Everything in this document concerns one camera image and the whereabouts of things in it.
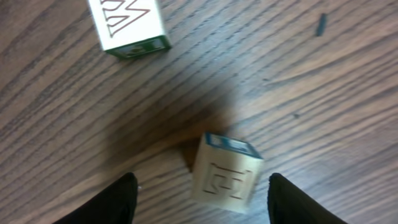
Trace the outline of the blue-sided wooden block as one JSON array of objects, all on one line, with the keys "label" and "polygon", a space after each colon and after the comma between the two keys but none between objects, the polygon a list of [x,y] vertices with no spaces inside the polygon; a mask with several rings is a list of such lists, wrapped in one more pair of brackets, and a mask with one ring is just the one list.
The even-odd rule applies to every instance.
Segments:
[{"label": "blue-sided wooden block", "polygon": [[248,142],[205,132],[193,166],[191,198],[246,213],[263,164]]}]

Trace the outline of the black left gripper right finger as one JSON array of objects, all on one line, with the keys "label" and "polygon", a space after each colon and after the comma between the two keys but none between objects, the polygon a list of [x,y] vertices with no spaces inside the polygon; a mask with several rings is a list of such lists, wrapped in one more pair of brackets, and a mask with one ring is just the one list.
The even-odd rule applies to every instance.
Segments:
[{"label": "black left gripper right finger", "polygon": [[346,224],[280,173],[269,177],[267,206],[271,224]]}]

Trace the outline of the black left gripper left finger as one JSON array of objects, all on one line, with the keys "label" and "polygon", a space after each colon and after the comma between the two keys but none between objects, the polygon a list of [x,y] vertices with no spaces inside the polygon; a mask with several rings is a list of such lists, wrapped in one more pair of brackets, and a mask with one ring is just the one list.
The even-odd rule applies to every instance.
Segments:
[{"label": "black left gripper left finger", "polygon": [[138,183],[128,172],[56,224],[132,224],[137,206]]}]

